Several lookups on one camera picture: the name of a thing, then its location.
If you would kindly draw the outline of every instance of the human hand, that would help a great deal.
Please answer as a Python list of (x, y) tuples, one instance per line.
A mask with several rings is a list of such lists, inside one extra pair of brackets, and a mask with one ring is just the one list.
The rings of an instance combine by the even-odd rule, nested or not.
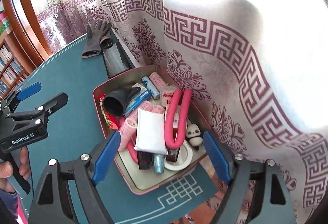
[[(19, 174), (27, 180), (31, 176), (30, 164), (28, 163), (28, 151), (26, 147), (23, 147), (19, 154), (21, 165), (19, 167)], [(6, 178), (13, 174), (13, 166), (10, 162), (4, 162), (0, 164), (0, 189), (6, 192), (15, 192), (12, 185)]]

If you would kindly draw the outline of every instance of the wooden door frame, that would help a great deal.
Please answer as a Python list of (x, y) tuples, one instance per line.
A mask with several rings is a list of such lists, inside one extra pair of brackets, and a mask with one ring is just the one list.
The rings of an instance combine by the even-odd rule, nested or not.
[(2, 0), (3, 7), (13, 27), (13, 31), (22, 48), (35, 64), (40, 66), (49, 58), (49, 54), (38, 40), (25, 15), (20, 0)]

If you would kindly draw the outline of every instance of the teal table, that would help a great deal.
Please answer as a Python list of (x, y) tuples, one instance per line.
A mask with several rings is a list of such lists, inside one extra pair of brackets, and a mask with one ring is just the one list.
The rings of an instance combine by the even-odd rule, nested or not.
[[(78, 158), (103, 140), (92, 100), (93, 89), (108, 80), (102, 56), (81, 58), (85, 45), (82, 36), (38, 67), (22, 88), (40, 82), (42, 89), (22, 101), (18, 111), (32, 110), (60, 92), (68, 94), (68, 103), (49, 118), (47, 139), (28, 146), (34, 190), (48, 160), (59, 162)], [(69, 184), (73, 205), (81, 224), (87, 224), (75, 184)], [(150, 193), (133, 194), (113, 163), (106, 179), (97, 185), (101, 199), (115, 223), (167, 224), (205, 202), (215, 186), (198, 165), (185, 177)], [(24, 199), (29, 210), (32, 192)]]

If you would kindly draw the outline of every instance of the white cloth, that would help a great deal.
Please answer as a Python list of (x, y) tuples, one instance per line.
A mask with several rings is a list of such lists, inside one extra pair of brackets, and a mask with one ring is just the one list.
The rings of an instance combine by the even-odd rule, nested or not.
[(138, 109), (136, 151), (166, 155), (164, 114)]

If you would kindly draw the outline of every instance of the green tape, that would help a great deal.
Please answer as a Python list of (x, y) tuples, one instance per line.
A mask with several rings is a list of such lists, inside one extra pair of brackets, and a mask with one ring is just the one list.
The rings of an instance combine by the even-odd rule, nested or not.
[(9, 26), (10, 26), (10, 22), (9, 22), (9, 21), (5, 22), (5, 23), (1, 26), (1, 28), (0, 28), (0, 35), (1, 35), (1, 34), (4, 32), (4, 30), (7, 29)]

